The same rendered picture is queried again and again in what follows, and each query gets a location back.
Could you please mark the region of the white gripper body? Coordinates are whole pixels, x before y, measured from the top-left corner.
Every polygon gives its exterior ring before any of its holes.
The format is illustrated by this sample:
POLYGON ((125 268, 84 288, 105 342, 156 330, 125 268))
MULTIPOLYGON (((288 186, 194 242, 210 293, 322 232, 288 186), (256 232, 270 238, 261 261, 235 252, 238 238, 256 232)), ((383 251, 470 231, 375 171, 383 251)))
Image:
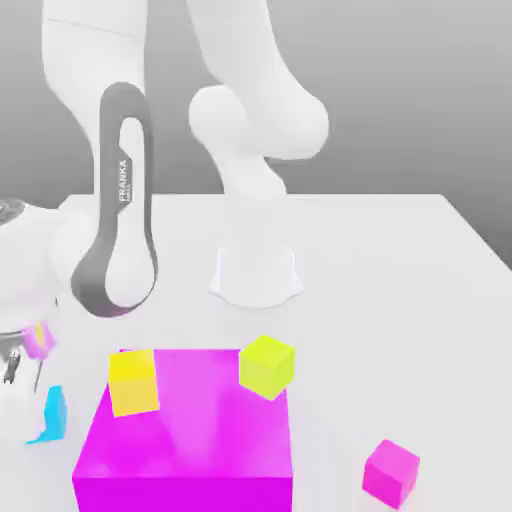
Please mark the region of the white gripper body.
POLYGON ((0 443, 23 445, 45 430, 44 409, 48 387, 20 382, 0 383, 0 443))

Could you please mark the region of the small cyan cube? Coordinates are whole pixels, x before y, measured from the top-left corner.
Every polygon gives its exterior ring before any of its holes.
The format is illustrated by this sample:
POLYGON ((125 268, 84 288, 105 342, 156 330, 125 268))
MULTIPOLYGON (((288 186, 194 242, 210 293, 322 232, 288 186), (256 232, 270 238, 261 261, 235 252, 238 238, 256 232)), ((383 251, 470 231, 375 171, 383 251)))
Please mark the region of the small cyan cube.
POLYGON ((28 445, 64 438, 67 428, 67 404, 61 385, 51 386, 48 389, 43 417, 44 430, 37 438, 27 441, 28 445))

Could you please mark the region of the small yellow cube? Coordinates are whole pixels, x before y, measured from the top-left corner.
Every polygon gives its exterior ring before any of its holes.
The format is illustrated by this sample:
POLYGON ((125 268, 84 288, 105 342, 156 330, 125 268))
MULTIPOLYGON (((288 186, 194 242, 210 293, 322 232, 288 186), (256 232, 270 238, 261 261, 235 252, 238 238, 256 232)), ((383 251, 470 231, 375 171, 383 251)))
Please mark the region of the small yellow cube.
POLYGON ((158 411, 154 351, 128 350, 111 354, 108 387, 116 418, 158 411))

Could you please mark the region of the small lime cube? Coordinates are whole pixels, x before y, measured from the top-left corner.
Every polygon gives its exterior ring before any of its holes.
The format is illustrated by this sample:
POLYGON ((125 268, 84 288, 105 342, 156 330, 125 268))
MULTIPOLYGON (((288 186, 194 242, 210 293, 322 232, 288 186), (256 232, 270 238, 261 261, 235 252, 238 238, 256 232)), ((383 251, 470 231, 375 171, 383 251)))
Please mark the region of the small lime cube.
POLYGON ((260 335, 239 352, 239 384, 275 400, 292 382, 295 348, 267 335, 260 335))

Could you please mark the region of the small pink cube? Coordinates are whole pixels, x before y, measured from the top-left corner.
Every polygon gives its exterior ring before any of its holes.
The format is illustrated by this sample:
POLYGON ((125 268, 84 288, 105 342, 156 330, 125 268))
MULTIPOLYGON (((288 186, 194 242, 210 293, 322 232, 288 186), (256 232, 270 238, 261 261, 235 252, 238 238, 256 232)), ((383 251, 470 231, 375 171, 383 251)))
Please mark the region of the small pink cube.
POLYGON ((362 489, 399 510, 415 486, 419 466, 417 455, 385 439, 366 460, 362 489))

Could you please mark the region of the large magenta box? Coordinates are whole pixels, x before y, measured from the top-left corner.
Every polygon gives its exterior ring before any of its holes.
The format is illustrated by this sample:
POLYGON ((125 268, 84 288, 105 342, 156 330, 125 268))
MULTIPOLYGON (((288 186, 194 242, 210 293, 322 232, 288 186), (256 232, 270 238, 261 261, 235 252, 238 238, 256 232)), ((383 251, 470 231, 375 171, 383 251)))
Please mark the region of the large magenta box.
POLYGON ((236 349, 158 349, 160 408, 103 393, 73 471, 79 512, 292 512, 286 394, 240 386, 236 349))

